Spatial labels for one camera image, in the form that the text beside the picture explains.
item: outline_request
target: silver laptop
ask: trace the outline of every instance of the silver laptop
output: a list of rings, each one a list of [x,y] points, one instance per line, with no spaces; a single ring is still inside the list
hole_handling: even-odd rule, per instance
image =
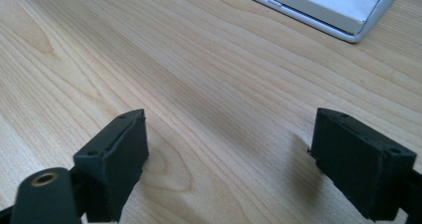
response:
[[[349,43],[360,42],[395,0],[255,0]]]

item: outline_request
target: black bracket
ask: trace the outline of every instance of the black bracket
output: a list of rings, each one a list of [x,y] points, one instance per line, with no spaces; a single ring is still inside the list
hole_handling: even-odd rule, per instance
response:
[[[118,221],[148,158],[143,110],[116,117],[75,155],[75,166],[27,177],[0,224]]]
[[[342,112],[318,109],[311,156],[363,217],[422,223],[416,153]]]

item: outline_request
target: light wood surface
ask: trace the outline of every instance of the light wood surface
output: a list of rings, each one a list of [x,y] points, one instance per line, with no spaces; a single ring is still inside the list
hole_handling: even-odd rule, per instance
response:
[[[250,0],[0,0],[0,208],[144,108],[121,223],[371,223],[307,148],[324,107],[422,154],[421,5],[350,45]]]

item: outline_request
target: mounting hole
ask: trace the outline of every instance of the mounting hole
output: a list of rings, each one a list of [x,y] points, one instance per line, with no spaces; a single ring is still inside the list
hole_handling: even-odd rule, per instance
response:
[[[97,154],[99,154],[99,152],[97,150],[91,150],[91,151],[87,152],[88,156],[95,156]]]
[[[31,185],[35,187],[45,186],[52,183],[58,177],[59,175],[55,172],[46,172],[34,178],[31,182]]]
[[[400,153],[401,152],[401,150],[400,149],[398,149],[398,148],[395,148],[395,147],[393,147],[393,148],[390,148],[390,149],[388,149],[390,152],[392,152],[392,153]]]

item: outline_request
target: wood grain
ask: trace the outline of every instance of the wood grain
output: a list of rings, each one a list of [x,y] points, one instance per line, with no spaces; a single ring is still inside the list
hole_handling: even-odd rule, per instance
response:
[[[144,108],[121,223],[371,223],[307,148],[324,107],[422,154],[420,5],[350,45],[250,0],[0,0],[0,208]]]

